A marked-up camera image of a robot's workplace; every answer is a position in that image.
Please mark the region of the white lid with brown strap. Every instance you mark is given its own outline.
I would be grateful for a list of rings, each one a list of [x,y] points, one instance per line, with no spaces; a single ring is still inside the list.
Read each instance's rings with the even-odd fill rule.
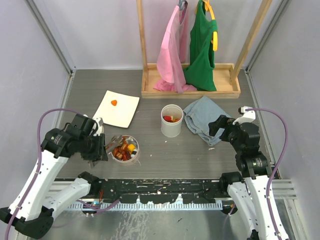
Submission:
[[[104,133],[104,127],[103,125],[99,125],[97,131],[95,132],[95,135],[100,136],[103,133]]]

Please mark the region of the metal tongs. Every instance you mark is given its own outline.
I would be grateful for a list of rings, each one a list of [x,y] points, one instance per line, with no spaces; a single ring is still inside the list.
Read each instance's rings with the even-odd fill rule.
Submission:
[[[124,142],[124,139],[122,135],[113,136],[110,142],[105,146],[106,153],[108,154],[112,152],[116,147],[122,145],[123,142]]]

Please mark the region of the pink metal bowl container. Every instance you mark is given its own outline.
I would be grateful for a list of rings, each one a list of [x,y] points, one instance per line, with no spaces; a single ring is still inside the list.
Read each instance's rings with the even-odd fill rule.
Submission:
[[[138,141],[130,135],[123,135],[120,143],[111,151],[110,156],[117,163],[129,166],[139,161],[140,152]]]

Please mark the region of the blue denim shorts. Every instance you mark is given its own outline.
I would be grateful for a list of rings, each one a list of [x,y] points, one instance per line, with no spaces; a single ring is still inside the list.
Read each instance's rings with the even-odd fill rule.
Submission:
[[[220,115],[231,117],[207,96],[203,96],[189,104],[183,110],[183,114],[188,129],[193,134],[197,134],[209,146],[218,144],[221,141],[220,136],[224,131],[223,129],[219,129],[216,135],[210,136],[209,123],[215,122]]]

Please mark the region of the tall white cylinder container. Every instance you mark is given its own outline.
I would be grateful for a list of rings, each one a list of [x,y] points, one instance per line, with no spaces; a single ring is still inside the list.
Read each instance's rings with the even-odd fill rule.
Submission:
[[[180,118],[180,121],[169,123],[163,119],[163,116],[174,116]],[[160,113],[161,119],[161,132],[168,138],[177,137],[181,132],[182,121],[184,118],[183,110],[176,104],[168,104],[164,106]]]

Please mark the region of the orange food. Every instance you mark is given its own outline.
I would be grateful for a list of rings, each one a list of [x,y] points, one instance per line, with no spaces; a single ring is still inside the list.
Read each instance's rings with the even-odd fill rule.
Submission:
[[[176,123],[180,121],[180,118],[175,118],[172,115],[164,115],[162,118],[168,123]]]

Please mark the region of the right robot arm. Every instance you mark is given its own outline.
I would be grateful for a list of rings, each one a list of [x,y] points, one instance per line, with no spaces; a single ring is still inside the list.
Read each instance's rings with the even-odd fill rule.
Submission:
[[[260,151],[259,127],[253,123],[255,113],[245,113],[234,119],[220,115],[209,123],[209,134],[223,129],[220,139],[235,150],[237,172],[223,173],[219,191],[231,197],[240,213],[250,240],[287,240],[287,234],[277,209],[271,182],[272,167]]]

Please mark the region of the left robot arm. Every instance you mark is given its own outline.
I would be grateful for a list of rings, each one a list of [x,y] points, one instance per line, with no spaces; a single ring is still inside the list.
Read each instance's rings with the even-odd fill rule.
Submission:
[[[76,114],[63,129],[53,128],[45,134],[39,157],[23,189],[10,206],[0,210],[0,220],[7,224],[7,232],[14,227],[38,240],[70,204],[85,196],[99,195],[99,178],[85,171],[65,189],[46,197],[58,173],[75,153],[91,163],[108,159],[101,118]]]

